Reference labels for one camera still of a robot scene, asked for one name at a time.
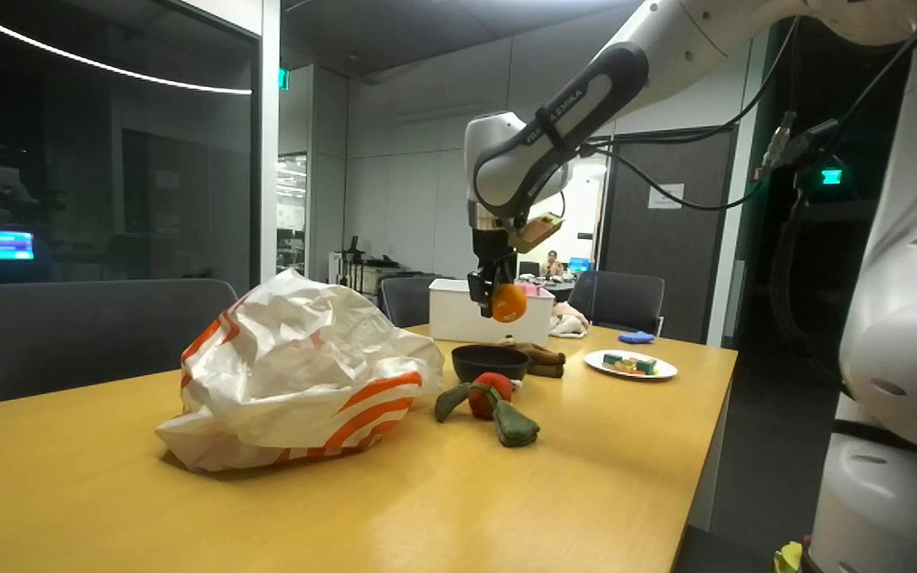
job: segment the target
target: orange object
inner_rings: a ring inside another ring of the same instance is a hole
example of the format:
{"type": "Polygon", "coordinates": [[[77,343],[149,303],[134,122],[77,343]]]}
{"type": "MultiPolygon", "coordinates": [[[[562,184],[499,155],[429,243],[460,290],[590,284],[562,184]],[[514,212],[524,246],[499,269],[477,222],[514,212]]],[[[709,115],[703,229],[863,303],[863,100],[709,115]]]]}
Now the orange object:
{"type": "Polygon", "coordinates": [[[495,322],[518,322],[524,314],[524,294],[515,284],[497,284],[491,310],[495,322]]]}
{"type": "Polygon", "coordinates": [[[480,372],[476,385],[477,390],[468,396],[468,411],[477,420],[495,420],[495,403],[488,399],[488,390],[495,390],[504,403],[515,399],[515,385],[504,372],[480,372]]]}

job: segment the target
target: table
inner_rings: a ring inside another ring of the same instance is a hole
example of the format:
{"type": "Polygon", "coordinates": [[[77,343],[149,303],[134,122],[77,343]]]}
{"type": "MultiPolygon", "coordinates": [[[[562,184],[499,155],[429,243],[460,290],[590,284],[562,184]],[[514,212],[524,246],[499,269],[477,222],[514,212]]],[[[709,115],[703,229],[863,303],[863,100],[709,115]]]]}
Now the table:
{"type": "Polygon", "coordinates": [[[465,408],[433,423],[428,399],[360,456],[195,476],[154,437],[177,372],[3,403],[0,569],[671,569],[735,355],[655,342],[683,376],[620,382],[583,365],[616,333],[550,346],[564,379],[515,399],[532,448],[465,408]]]}

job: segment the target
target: floor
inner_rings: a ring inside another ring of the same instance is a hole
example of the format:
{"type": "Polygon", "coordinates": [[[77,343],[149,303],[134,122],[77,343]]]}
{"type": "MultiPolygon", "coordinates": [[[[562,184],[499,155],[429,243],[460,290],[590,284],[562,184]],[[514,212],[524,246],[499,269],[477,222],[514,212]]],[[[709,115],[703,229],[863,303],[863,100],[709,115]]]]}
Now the floor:
{"type": "Polygon", "coordinates": [[[809,355],[761,318],[735,346],[712,532],[685,537],[683,573],[773,569],[773,551],[809,536],[816,518],[838,404],[834,342],[809,355]]]}

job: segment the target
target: toy vegetable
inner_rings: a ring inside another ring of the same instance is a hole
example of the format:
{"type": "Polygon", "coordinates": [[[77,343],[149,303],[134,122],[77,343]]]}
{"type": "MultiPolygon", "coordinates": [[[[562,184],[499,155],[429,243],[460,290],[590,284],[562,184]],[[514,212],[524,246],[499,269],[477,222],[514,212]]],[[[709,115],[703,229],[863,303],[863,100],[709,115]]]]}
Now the toy vegetable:
{"type": "Polygon", "coordinates": [[[468,403],[477,420],[491,420],[497,426],[497,442],[506,448],[532,446],[543,426],[506,404],[515,396],[514,379],[499,372],[480,372],[476,382],[460,382],[455,390],[442,393],[433,404],[433,418],[442,423],[449,415],[468,403]]]}

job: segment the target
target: screen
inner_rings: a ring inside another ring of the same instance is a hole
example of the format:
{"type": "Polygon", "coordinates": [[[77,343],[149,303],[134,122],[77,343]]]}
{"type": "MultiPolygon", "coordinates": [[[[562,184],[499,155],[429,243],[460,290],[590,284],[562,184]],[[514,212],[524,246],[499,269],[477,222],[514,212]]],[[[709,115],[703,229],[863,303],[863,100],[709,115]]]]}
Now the screen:
{"type": "Polygon", "coordinates": [[[592,261],[590,261],[590,257],[570,257],[570,261],[566,261],[566,272],[570,272],[573,277],[581,277],[581,275],[592,272],[592,261]]]}
{"type": "Polygon", "coordinates": [[[36,237],[0,229],[0,261],[36,261],[36,237]]]}

